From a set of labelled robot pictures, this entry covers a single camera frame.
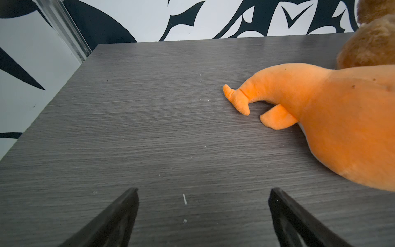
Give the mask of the brown teddy bear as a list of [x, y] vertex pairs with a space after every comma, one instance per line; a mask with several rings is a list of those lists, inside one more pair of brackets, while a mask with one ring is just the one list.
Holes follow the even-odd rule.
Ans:
[[336, 68], [394, 65], [395, 2], [359, 1], [358, 30], [343, 45], [336, 58]]

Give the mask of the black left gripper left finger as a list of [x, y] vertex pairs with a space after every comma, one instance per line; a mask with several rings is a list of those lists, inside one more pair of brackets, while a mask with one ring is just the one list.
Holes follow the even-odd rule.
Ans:
[[60, 246], [127, 247], [138, 208], [138, 189], [131, 187]]

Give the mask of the aluminium frame post left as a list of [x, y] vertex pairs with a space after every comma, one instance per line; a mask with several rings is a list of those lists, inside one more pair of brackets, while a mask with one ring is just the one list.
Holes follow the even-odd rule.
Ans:
[[76, 59], [80, 63], [84, 62], [92, 53], [92, 50], [63, 4], [63, 1], [37, 0], [34, 2]]

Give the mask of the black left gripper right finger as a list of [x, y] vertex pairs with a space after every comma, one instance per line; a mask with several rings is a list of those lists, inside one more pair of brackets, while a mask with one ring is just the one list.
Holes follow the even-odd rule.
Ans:
[[281, 247], [350, 247], [279, 187], [271, 189], [268, 205]]

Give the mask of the orange plush fish toy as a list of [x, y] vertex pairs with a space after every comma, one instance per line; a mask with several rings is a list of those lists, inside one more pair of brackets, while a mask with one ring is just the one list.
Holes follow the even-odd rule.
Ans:
[[352, 182], [395, 190], [395, 67], [333, 70], [284, 63], [260, 70], [237, 89], [223, 86], [243, 115], [250, 104], [273, 107], [260, 116], [268, 128], [299, 125], [313, 156]]

